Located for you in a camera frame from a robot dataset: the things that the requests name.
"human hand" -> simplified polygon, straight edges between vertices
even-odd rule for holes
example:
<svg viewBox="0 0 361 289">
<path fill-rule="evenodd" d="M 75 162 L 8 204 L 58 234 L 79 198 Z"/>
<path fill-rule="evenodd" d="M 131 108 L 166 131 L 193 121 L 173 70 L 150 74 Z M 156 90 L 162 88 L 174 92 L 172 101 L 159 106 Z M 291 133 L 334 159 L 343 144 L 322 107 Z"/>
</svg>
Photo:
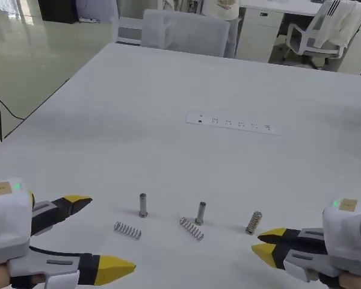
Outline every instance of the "human hand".
<svg viewBox="0 0 361 289">
<path fill-rule="evenodd" d="M 44 282 L 44 277 L 37 275 L 32 277 L 35 284 Z M 10 285 L 10 272 L 5 264 L 0 265 L 0 289 Z"/>
<path fill-rule="evenodd" d="M 339 285 L 345 289 L 361 289 L 361 277 L 350 273 L 343 273 L 339 277 Z"/>
</svg>

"metal pin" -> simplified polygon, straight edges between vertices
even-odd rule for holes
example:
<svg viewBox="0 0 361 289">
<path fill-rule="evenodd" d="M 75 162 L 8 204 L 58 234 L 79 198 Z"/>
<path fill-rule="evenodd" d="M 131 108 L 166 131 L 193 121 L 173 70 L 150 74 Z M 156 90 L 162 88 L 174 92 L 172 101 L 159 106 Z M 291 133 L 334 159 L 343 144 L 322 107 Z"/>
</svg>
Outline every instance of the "metal pin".
<svg viewBox="0 0 361 289">
<path fill-rule="evenodd" d="M 147 213 L 147 207 L 146 207 L 146 194 L 142 193 L 139 195 L 139 203 L 140 203 L 139 217 L 145 218 L 149 214 Z"/>
<path fill-rule="evenodd" d="M 250 219 L 250 222 L 248 223 L 246 227 L 246 233 L 249 235 L 253 235 L 259 222 L 261 221 L 262 213 L 255 211 Z"/>
<path fill-rule="evenodd" d="M 195 224 L 197 224 L 198 226 L 203 224 L 203 215 L 205 214 L 205 208 L 206 208 L 205 202 L 199 203 L 198 215 L 195 219 Z"/>
</svg>

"drawer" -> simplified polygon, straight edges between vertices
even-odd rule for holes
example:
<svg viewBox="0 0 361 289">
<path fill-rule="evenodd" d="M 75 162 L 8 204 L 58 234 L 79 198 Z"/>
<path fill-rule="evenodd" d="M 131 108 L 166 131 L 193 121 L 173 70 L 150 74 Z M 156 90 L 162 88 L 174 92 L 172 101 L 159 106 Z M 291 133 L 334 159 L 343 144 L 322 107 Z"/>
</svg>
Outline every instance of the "drawer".
<svg viewBox="0 0 361 289">
<path fill-rule="evenodd" d="M 243 25 L 248 23 L 279 28 L 283 13 L 246 8 Z"/>
</svg>

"label sticker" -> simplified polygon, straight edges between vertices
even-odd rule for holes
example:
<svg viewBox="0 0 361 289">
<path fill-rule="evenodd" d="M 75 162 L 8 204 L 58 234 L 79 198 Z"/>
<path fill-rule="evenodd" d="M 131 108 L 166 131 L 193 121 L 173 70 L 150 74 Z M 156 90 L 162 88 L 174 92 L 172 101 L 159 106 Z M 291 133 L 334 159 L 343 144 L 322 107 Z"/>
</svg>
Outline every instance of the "label sticker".
<svg viewBox="0 0 361 289">
<path fill-rule="evenodd" d="M 0 182 L 0 196 L 3 194 L 11 194 L 12 188 L 10 182 Z"/>
<path fill-rule="evenodd" d="M 354 212 L 356 210 L 357 200 L 343 199 L 339 206 L 340 211 Z"/>
</svg>

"gray chair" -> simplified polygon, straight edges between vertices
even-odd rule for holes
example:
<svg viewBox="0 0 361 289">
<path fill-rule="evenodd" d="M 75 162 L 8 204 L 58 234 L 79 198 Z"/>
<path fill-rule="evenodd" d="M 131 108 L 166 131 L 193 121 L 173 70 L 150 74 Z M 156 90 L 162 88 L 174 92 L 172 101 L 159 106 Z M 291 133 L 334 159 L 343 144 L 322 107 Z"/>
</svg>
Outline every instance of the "gray chair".
<svg viewBox="0 0 361 289">
<path fill-rule="evenodd" d="M 223 57 L 230 25 L 225 20 L 178 11 L 147 9 L 140 45 Z"/>
</svg>

